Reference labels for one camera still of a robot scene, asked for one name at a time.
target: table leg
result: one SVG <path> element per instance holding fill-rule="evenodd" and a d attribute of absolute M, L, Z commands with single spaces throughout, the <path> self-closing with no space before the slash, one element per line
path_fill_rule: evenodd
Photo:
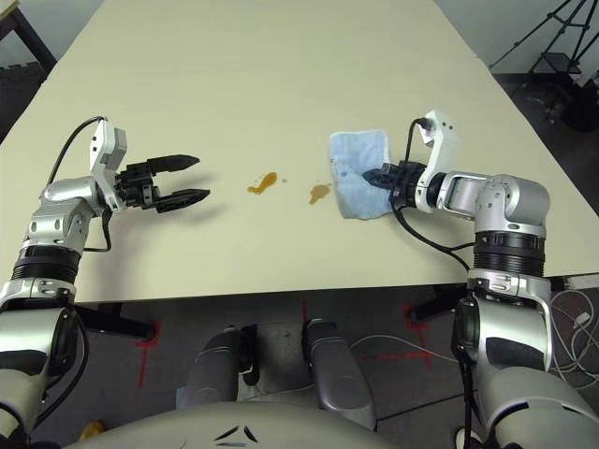
<path fill-rule="evenodd" d="M 111 312 L 109 313 L 104 312 L 107 306 L 111 307 Z M 151 340 L 155 334 L 154 326 L 119 316 L 121 307 L 121 303 L 114 303 L 103 305 L 97 311 L 82 306 L 75 306 L 75 309 L 85 327 L 90 330 L 141 340 Z"/>

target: brown liquid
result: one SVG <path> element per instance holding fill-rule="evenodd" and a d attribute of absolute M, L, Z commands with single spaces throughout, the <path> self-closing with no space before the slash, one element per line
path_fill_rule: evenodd
<path fill-rule="evenodd" d="M 312 195 L 312 198 L 310 199 L 310 204 L 315 204 L 316 201 L 327 196 L 329 194 L 329 192 L 330 192 L 330 189 L 327 185 L 325 185 L 325 184 L 315 185 L 312 189 L 312 192 L 310 192 L 310 195 Z"/>
<path fill-rule="evenodd" d="M 254 187 L 251 185 L 247 188 L 247 191 L 250 192 L 251 194 L 260 195 L 260 194 L 262 194 L 262 192 L 264 192 L 266 189 L 271 187 L 276 182 L 277 182 L 277 174 L 274 171 L 272 171 L 271 173 L 266 175 L 264 178 L 262 178 L 262 182 L 260 183 L 260 185 L 258 185 L 257 187 Z"/>

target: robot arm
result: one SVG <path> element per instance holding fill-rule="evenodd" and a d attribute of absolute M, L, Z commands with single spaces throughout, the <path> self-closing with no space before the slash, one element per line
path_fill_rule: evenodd
<path fill-rule="evenodd" d="M 452 349 L 462 375 L 472 370 L 481 423 L 499 447 L 595 447 L 599 418 L 572 387 L 548 374 L 547 190 L 509 175 L 450 171 L 460 149 L 451 120 L 432 111 L 415 122 L 432 146 L 429 164 L 404 160 L 363 176 L 390 191 L 395 211 L 439 210 L 474 221 L 475 263 L 468 295 L 456 309 Z M 576 430 L 564 431 L 566 422 Z"/>
<path fill-rule="evenodd" d="M 125 153 L 124 130 L 101 120 L 90 145 L 92 176 L 51 182 L 40 196 L 12 279 L 0 292 L 0 440 L 26 442 L 46 390 L 73 366 L 78 329 L 84 332 L 72 307 L 79 261 L 84 251 L 110 249 L 111 215 L 129 207 L 176 210 L 210 193 L 161 196 L 153 185 L 157 172 L 188 168 L 199 162 L 195 157 L 150 159 L 117 173 Z M 85 248 L 95 217 L 102 217 L 106 249 Z"/>

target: table surface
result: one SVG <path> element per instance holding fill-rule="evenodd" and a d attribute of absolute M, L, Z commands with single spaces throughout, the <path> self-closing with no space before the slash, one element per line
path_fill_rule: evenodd
<path fill-rule="evenodd" d="M 126 130 L 125 163 L 201 159 L 159 175 L 163 194 L 212 194 L 185 210 L 113 217 L 113 250 L 81 260 L 78 302 L 462 282 L 454 260 L 392 216 L 345 220 L 334 191 L 309 204 L 315 185 L 333 182 L 330 134 L 384 129 L 399 160 L 408 124 L 430 109 L 457 124 L 456 169 L 548 188 L 547 275 L 599 271 L 599 219 L 432 1 L 106 0 L 0 148 L 0 273 L 9 276 L 66 137 L 105 114 Z M 92 131 L 58 179 L 88 174 Z M 413 158 L 424 162 L 418 140 Z M 271 171 L 279 180 L 263 195 L 247 192 Z M 407 216 L 445 244 L 474 237 L 472 223 Z M 89 245 L 102 244 L 99 227 Z"/>
<path fill-rule="evenodd" d="M 0 19 L 4 19 L 19 5 L 19 0 L 0 0 Z"/>

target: tripod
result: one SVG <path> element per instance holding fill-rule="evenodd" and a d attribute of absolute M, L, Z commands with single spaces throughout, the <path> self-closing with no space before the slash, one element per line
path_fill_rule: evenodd
<path fill-rule="evenodd" d="M 587 15 L 586 21 L 584 23 L 573 23 L 573 20 L 576 17 L 576 15 L 579 13 L 579 11 L 582 9 L 582 7 L 587 3 L 587 0 L 580 0 L 578 2 L 577 6 L 573 9 L 573 11 L 567 17 L 567 19 L 562 19 L 558 15 L 558 13 L 562 9 L 564 9 L 571 1 L 572 0 L 566 0 L 561 5 L 559 5 L 555 10 L 553 10 L 552 12 L 549 12 L 547 17 L 542 22 L 540 22 L 538 25 L 536 25 L 530 33 L 528 33 L 521 40 L 515 42 L 513 47 L 510 50 L 506 51 L 497 61 L 495 61 L 493 64 L 489 65 L 489 69 L 494 68 L 497 64 L 499 64 L 508 54 L 510 54 L 517 47 L 519 47 L 519 45 L 522 42 L 524 42 L 530 36 L 532 36 L 534 33 L 536 33 L 543 25 L 545 25 L 551 19 L 555 19 L 562 24 L 562 27 L 558 31 L 558 34 L 555 37 L 553 37 L 551 42 L 549 42 L 549 45 L 547 46 L 545 51 L 543 51 L 541 53 L 541 55 L 536 60 L 534 65 L 528 71 L 528 73 L 532 74 L 534 72 L 534 70 L 536 69 L 536 67 L 539 65 L 539 63 L 542 60 L 546 60 L 549 63 L 549 65 L 551 66 L 551 68 L 556 73 L 579 74 L 580 70 L 577 68 L 577 65 L 580 62 L 580 58 L 589 50 L 589 48 L 592 46 L 592 44 L 594 44 L 594 42 L 597 40 L 597 38 L 599 38 L 599 32 L 598 32 L 597 34 L 595 34 L 595 36 L 592 37 L 592 39 L 589 41 L 589 43 L 582 50 L 580 50 L 580 46 L 582 45 L 584 36 L 587 33 L 587 31 L 591 28 L 589 26 L 589 24 L 591 23 L 592 15 L 595 11 L 595 8 L 597 7 L 598 0 L 592 0 L 591 9 L 589 10 L 589 14 Z M 553 47 L 553 45 L 558 40 L 558 38 L 561 35 L 563 35 L 565 33 L 565 30 L 570 26 L 576 27 L 576 28 L 581 28 L 580 36 L 578 37 L 578 41 L 574 48 L 574 51 L 572 52 L 572 56 L 570 58 L 568 58 L 566 55 L 564 55 L 562 53 L 549 52 L 551 50 L 551 47 Z"/>

